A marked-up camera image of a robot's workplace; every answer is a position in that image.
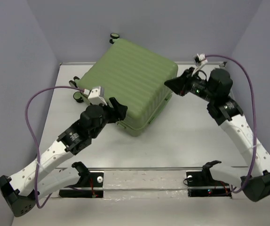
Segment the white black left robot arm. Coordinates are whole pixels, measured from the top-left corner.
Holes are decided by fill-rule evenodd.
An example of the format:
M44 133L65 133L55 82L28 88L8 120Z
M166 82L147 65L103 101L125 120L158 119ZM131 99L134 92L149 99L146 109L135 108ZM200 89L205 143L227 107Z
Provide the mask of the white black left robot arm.
M109 101L89 105L41 156L19 172L0 177L1 194L15 217L27 214L37 201L61 188L89 181L90 171L80 161L58 173L53 170L91 145L107 124L125 119L128 107L114 97Z

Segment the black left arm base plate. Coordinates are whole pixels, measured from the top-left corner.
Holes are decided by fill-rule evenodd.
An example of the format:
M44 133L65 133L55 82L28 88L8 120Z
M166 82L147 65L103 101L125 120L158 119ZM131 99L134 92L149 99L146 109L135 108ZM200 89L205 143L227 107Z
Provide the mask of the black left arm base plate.
M59 190L61 198L103 198L103 171L90 171L71 186Z

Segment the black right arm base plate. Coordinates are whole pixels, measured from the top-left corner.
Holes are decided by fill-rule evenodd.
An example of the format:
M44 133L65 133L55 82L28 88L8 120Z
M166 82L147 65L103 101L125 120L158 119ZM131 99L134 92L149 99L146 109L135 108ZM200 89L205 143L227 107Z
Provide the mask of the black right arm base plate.
M188 171L183 180L188 197L232 197L230 185L222 181L206 179L201 171Z

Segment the green suitcase blue lining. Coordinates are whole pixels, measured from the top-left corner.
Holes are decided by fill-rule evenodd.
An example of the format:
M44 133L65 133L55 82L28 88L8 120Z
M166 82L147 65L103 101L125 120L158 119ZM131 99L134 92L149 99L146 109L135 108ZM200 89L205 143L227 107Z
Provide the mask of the green suitcase blue lining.
M141 135L169 102L172 91L164 82L175 78L178 65L159 54L119 38L82 76L78 88L104 88L104 99L114 97L128 107L118 122L133 137Z

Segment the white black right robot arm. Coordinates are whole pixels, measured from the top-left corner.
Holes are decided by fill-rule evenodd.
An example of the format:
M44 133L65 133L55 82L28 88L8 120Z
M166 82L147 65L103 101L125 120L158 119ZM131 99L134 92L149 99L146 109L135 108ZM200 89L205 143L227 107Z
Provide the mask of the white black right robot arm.
M181 76L165 81L175 94L192 93L207 101L207 111L229 136L242 155L248 169L235 169L220 160L205 163L197 176L187 178L189 186L205 186L215 182L230 185L230 192L244 192L257 202L270 195L270 154L258 140L255 127L249 127L243 110L230 96L233 81L224 69L214 69L202 79L193 67Z

